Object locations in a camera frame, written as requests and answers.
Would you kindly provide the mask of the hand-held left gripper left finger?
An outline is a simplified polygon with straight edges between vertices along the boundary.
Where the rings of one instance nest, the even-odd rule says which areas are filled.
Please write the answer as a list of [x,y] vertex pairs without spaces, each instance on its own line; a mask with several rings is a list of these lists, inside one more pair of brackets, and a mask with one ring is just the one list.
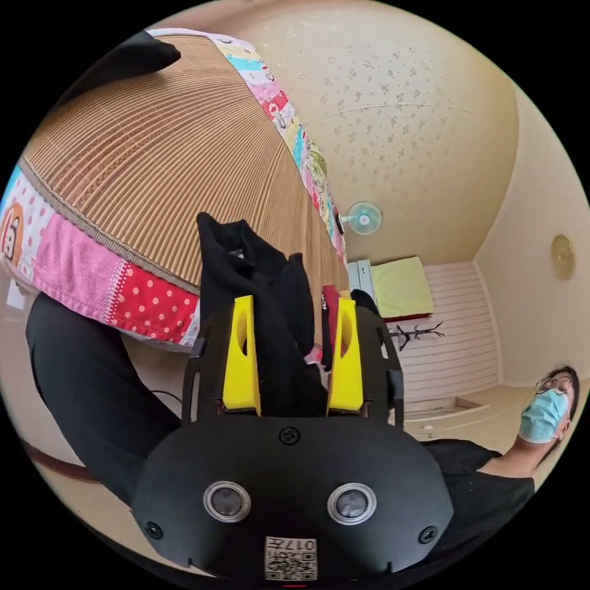
[[228,411],[260,411],[253,296],[234,301],[222,402]]

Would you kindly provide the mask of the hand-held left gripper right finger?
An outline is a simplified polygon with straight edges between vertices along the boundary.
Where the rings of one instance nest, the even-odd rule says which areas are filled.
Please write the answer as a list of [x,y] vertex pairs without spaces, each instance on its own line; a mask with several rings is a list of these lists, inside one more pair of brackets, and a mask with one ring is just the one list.
[[360,411],[364,403],[356,305],[340,298],[337,309],[334,358],[329,380],[328,411]]

